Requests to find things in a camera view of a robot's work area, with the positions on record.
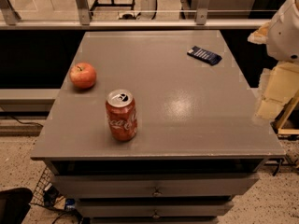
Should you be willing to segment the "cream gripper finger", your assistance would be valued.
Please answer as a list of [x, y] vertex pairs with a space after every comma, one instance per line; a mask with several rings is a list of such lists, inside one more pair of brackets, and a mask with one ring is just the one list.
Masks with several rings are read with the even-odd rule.
[[299, 63], [278, 62], [260, 76], [255, 116], [274, 119], [299, 90]]
[[269, 29], [269, 23], [266, 22], [259, 29], [255, 30], [248, 37], [248, 41], [253, 44], [265, 44], [267, 41], [267, 34]]

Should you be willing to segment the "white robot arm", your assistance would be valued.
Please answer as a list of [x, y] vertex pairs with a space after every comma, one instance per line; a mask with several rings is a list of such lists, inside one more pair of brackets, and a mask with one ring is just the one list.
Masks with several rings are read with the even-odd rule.
[[251, 33], [248, 41], [266, 45], [267, 54], [278, 61], [264, 69], [259, 81], [255, 116], [274, 119], [299, 90], [299, 0], [286, 0], [270, 22]]

